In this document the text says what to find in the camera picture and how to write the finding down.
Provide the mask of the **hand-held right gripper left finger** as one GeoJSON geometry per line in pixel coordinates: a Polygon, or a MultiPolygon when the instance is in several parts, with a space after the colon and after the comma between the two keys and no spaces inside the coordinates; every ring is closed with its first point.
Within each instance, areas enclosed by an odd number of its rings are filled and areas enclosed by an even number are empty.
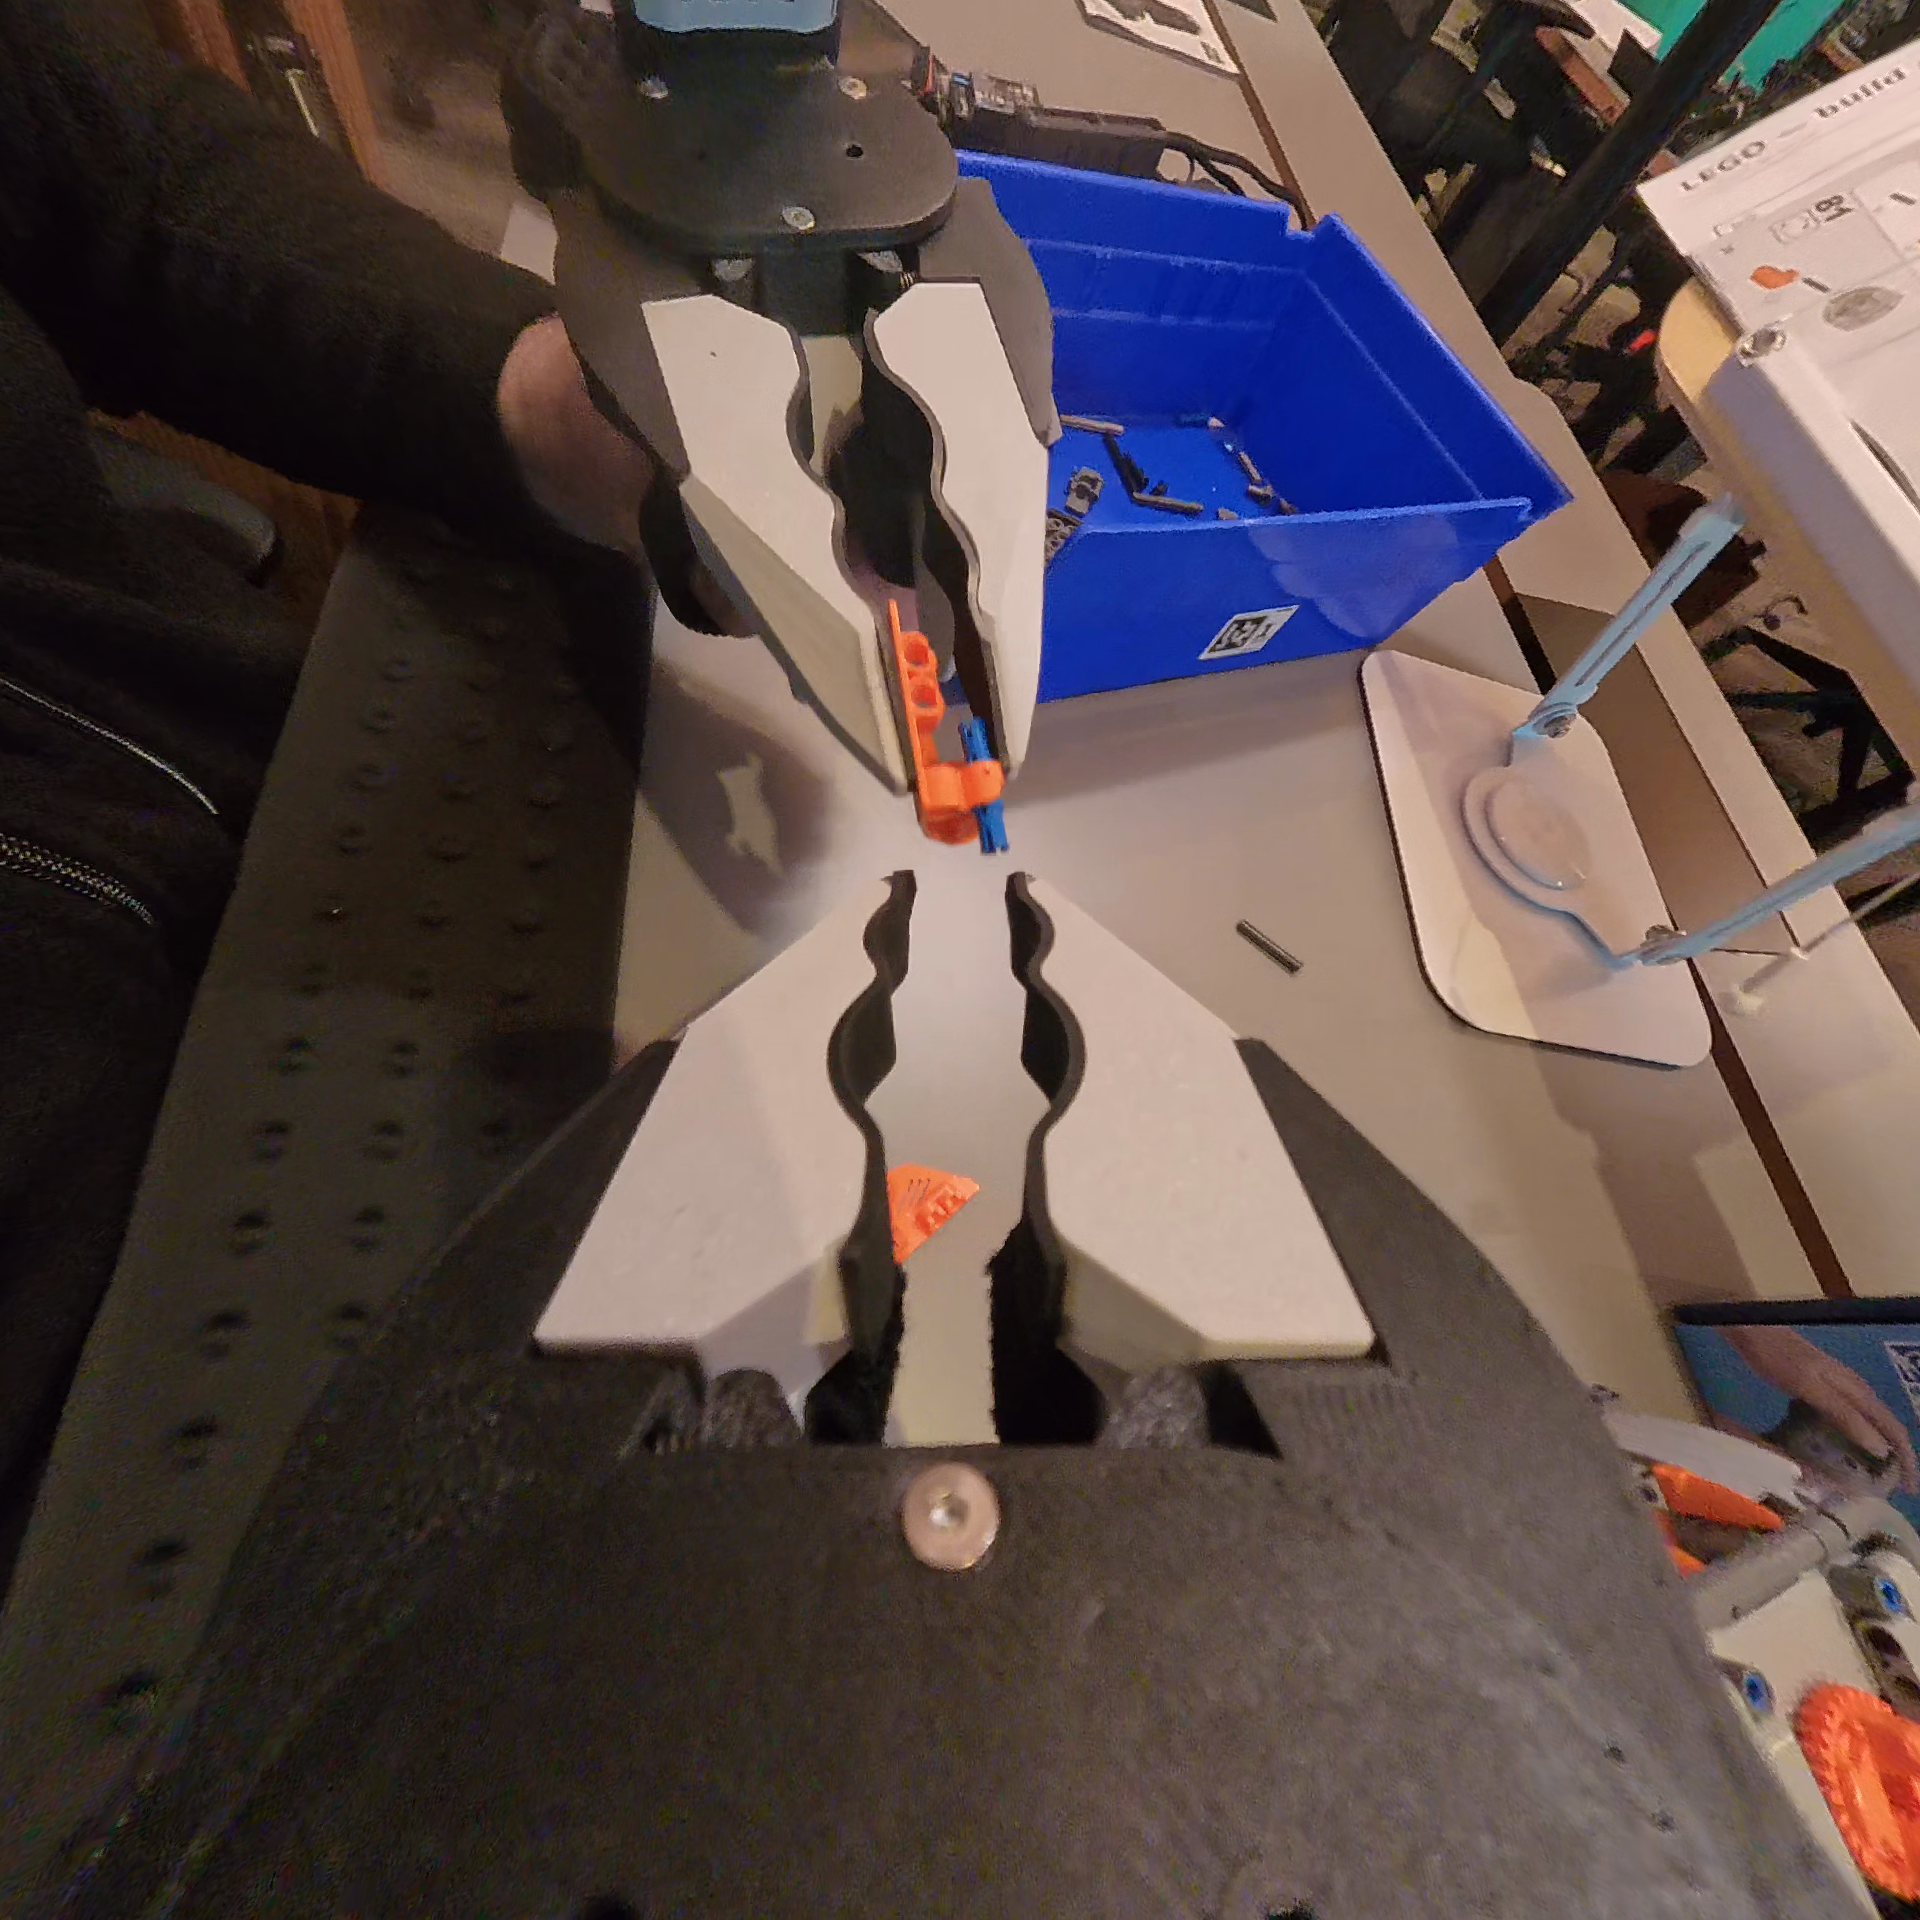
{"type": "Polygon", "coordinates": [[[853,1350],[842,1272],[879,1214],[870,1100],[895,1064],[918,874],[865,882],[694,1017],[535,1322],[545,1354],[647,1352],[703,1373],[823,1373],[853,1350]]]}

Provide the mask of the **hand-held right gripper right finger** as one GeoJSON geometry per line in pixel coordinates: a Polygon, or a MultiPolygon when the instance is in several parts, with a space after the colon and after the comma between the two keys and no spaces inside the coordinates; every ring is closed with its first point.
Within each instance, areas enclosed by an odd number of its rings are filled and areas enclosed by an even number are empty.
{"type": "Polygon", "coordinates": [[[1023,1068],[1018,1308],[1112,1368],[1355,1360],[1374,1322],[1234,1030],[1056,884],[1007,882],[1023,1068]]]}

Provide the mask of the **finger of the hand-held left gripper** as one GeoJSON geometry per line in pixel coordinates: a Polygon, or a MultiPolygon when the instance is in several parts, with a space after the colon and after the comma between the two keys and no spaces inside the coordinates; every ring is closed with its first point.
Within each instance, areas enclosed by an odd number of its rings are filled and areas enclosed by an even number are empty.
{"type": "Polygon", "coordinates": [[[721,295],[647,302],[640,317],[709,570],[845,745],[903,796],[907,751],[877,612],[845,564],[845,510],[795,444],[810,397],[798,337],[721,295]]]}
{"type": "Polygon", "coordinates": [[[1041,692],[1050,453],[975,282],[918,282],[870,321],[879,369],[931,431],[929,492],[962,552],[998,757],[1024,765],[1041,692]]]}

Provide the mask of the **orange angled toy beam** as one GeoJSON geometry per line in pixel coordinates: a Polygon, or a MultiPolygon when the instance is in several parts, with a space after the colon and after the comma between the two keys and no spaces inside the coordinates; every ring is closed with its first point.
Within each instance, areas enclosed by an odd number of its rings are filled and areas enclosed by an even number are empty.
{"type": "Polygon", "coordinates": [[[962,745],[960,759],[944,759],[941,751],[946,698],[937,655],[927,634],[903,621],[896,598],[887,601],[887,633],[896,662],[911,798],[919,815],[919,828],[936,842],[979,847],[962,745]]]}

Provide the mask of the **person's left forearm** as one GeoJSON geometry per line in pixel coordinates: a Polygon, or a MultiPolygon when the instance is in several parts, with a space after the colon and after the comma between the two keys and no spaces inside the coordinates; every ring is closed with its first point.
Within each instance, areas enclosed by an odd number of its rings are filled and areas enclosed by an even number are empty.
{"type": "Polygon", "coordinates": [[[529,514],[497,408],[547,286],[111,5],[5,5],[5,296],[90,405],[333,494],[529,514]]]}

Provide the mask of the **person's left hand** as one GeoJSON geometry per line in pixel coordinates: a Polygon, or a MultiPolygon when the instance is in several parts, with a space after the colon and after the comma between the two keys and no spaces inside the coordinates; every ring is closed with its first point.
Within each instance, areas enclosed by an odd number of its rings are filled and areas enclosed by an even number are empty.
{"type": "Polygon", "coordinates": [[[514,337],[497,380],[497,417],[543,516],[570,537],[642,559],[640,508],[655,460],[600,412],[559,316],[514,337]]]}

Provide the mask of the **pile of black toy parts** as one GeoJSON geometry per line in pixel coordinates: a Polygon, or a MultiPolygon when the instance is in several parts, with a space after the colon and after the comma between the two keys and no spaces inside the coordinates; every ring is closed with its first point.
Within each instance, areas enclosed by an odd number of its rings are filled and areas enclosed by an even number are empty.
{"type": "Polygon", "coordinates": [[[1223,415],[1187,413],[1171,423],[1129,428],[1118,417],[1061,413],[1059,428],[1051,460],[1063,487],[1045,514],[1045,566],[1098,525],[1106,494],[1136,514],[1181,520],[1240,524],[1303,514],[1259,466],[1245,431],[1223,415]]]}

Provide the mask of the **orange wedge toy panel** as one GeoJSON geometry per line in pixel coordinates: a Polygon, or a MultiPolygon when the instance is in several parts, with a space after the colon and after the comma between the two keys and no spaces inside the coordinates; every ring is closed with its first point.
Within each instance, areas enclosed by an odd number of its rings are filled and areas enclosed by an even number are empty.
{"type": "Polygon", "coordinates": [[[886,1173],[887,1217],[895,1258],[906,1263],[946,1220],[979,1196],[965,1173],[901,1161],[886,1173]]]}

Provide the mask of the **printed paper sheet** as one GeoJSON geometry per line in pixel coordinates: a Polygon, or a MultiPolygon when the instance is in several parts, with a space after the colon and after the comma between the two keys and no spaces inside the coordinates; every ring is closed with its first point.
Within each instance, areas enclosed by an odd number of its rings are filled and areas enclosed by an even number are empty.
{"type": "Polygon", "coordinates": [[[1222,78],[1237,78],[1233,54],[1207,1],[1078,1],[1081,18],[1161,57],[1174,57],[1222,78]]]}

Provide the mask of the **blue robot kit box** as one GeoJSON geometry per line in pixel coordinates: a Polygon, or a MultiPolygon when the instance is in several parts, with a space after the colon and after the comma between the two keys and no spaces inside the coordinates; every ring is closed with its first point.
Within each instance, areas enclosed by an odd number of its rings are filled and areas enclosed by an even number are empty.
{"type": "Polygon", "coordinates": [[[1879,1497],[1918,1522],[1918,1300],[1673,1308],[1712,1425],[1785,1456],[1810,1492],[1879,1497]]]}

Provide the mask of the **black metal pole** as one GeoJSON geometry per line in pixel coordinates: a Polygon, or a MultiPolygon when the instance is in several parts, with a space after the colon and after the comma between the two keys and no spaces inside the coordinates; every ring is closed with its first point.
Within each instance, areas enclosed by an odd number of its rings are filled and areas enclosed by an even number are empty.
{"type": "Polygon", "coordinates": [[[1519,254],[1504,264],[1478,311],[1495,344],[1504,344],[1545,300],[1565,268],[1589,241],[1650,159],[1688,119],[1697,100],[1767,25],[1774,1],[1709,1],[1650,81],[1614,120],[1599,149],[1565,181],[1519,254]]]}

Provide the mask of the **grey and orange toy robot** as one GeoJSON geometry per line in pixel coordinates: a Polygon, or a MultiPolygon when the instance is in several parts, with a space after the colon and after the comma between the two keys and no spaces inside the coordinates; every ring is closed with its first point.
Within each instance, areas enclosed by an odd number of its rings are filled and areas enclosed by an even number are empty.
{"type": "Polygon", "coordinates": [[[1815,1412],[1798,1452],[1711,1425],[1607,1407],[1752,1743],[1866,1914],[1915,1914],[1915,1869],[1864,1868],[1866,1822],[1894,1815],[1915,1855],[1915,1780],[1897,1757],[1824,1760],[1810,1697],[1842,1689],[1915,1725],[1915,1528],[1894,1504],[1895,1462],[1815,1412]]]}

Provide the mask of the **white holder panel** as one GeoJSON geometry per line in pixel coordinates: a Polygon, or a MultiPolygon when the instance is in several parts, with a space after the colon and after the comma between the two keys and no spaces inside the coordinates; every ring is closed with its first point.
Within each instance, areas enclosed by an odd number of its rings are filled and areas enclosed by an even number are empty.
{"type": "Polygon", "coordinates": [[[1866,625],[1918,642],[1918,336],[1883,311],[1834,327],[1807,311],[1746,333],[1711,397],[1866,625]]]}

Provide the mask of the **printed instruction sheet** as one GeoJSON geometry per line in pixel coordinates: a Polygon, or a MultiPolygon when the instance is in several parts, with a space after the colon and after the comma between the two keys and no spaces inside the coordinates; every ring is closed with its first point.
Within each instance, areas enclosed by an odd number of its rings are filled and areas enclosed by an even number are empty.
{"type": "Polygon", "coordinates": [[[1650,176],[1639,204],[1739,332],[1918,261],[1915,44],[1650,176]]]}

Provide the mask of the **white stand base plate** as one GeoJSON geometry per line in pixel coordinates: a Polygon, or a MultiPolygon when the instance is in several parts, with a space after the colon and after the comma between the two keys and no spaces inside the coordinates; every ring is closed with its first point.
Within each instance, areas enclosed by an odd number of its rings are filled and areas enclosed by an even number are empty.
{"type": "Polygon", "coordinates": [[[1639,948],[1667,898],[1599,728],[1528,733],[1520,687],[1377,649],[1361,662],[1413,938],[1435,997],[1509,1040],[1690,1070],[1712,1023],[1639,948]]]}

